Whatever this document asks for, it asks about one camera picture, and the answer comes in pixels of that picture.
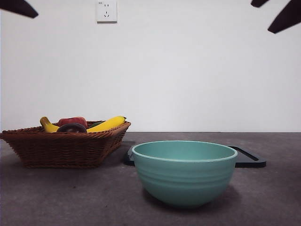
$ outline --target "black object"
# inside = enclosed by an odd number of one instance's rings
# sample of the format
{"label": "black object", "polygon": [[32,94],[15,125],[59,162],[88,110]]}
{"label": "black object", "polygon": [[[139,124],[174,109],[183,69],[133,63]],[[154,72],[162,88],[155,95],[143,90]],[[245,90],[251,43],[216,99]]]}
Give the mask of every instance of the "black object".
{"label": "black object", "polygon": [[58,128],[57,132],[86,133],[86,127],[80,123],[67,123]]}
{"label": "black object", "polygon": [[253,0],[251,2],[251,5],[254,7],[260,7],[262,6],[264,3],[266,3],[268,0]]}
{"label": "black object", "polygon": [[[229,146],[229,147],[237,150],[238,152],[238,156],[235,164],[236,168],[261,168],[266,166],[267,161],[264,158],[250,151],[242,150],[241,148],[236,146]],[[132,147],[125,153],[123,163],[129,166],[135,165],[134,155],[132,153]]]}
{"label": "black object", "polygon": [[1,0],[0,8],[31,18],[35,18],[39,15],[38,12],[24,0]]}
{"label": "black object", "polygon": [[301,22],[301,0],[291,0],[268,28],[272,33],[280,32]]}

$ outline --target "fruit basket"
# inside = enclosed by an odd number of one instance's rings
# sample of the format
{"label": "fruit basket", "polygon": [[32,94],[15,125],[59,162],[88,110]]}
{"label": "fruit basket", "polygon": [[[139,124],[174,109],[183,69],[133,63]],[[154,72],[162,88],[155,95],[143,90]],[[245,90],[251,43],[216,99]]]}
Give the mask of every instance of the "fruit basket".
{"label": "fruit basket", "polygon": [[[95,122],[87,121],[90,127]],[[122,142],[130,122],[94,133],[46,133],[42,126],[0,133],[27,168],[95,168]]]}

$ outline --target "electrical outlet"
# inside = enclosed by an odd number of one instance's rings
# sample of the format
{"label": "electrical outlet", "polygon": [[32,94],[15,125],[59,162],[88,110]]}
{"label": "electrical outlet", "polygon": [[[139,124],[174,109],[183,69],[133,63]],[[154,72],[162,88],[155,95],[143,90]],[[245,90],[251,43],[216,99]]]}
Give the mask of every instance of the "electrical outlet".
{"label": "electrical outlet", "polygon": [[96,4],[96,20],[98,23],[116,23],[117,0],[99,0]]}

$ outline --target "basket rim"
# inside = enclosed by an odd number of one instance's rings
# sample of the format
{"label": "basket rim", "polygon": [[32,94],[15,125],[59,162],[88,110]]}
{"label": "basket rim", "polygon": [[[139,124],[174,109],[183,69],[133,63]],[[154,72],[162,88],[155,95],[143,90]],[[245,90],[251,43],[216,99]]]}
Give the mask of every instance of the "basket rim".
{"label": "basket rim", "polygon": [[[99,121],[87,121],[88,123],[95,123],[95,122],[100,122],[103,120],[99,120]],[[74,132],[54,132],[54,133],[46,133],[46,132],[39,132],[39,131],[28,131],[31,129],[41,129],[42,126],[36,126],[36,127],[29,127],[29,128],[22,128],[22,129],[14,129],[14,130],[3,130],[2,133],[0,133],[0,138],[2,138],[2,135],[47,135],[47,136],[57,136],[57,135],[72,135],[72,136],[78,136],[78,137],[82,137],[82,136],[89,136],[89,135],[106,135],[106,134],[111,134],[111,133],[115,133],[119,130],[124,130],[127,129],[129,126],[131,125],[130,122],[125,121],[123,124],[116,126],[114,128],[111,128],[109,130],[104,130],[104,131],[100,131],[100,132],[89,132],[89,133],[74,133]]]}

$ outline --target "bowl rim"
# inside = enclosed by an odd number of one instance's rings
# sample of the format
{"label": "bowl rim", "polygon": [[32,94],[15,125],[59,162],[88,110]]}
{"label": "bowl rim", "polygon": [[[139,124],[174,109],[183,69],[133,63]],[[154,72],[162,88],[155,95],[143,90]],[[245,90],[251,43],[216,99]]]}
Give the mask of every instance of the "bowl rim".
{"label": "bowl rim", "polygon": [[[181,160],[181,159],[165,159],[165,158],[158,158],[158,157],[153,157],[153,156],[148,156],[148,155],[144,155],[141,153],[138,153],[135,151],[135,148],[142,146],[142,145],[146,145],[146,144],[152,144],[152,143],[166,143],[166,142],[193,142],[193,143],[203,143],[203,144],[211,144],[211,145],[216,145],[216,146],[221,146],[221,147],[225,147],[227,149],[230,149],[233,151],[233,155],[224,157],[224,158],[219,158],[219,159],[206,159],[206,160]],[[151,142],[145,142],[145,143],[141,143],[141,144],[137,144],[135,146],[132,147],[132,152],[138,156],[144,157],[144,158],[148,158],[148,159],[154,159],[154,160],[160,160],[160,161],[170,161],[170,162],[215,162],[215,161],[225,161],[228,159],[233,159],[237,156],[237,151],[234,148],[228,147],[226,145],[221,145],[221,144],[217,144],[217,143],[211,143],[211,142],[204,142],[204,141],[196,141],[196,140],[159,140],[159,141],[151,141]]]}

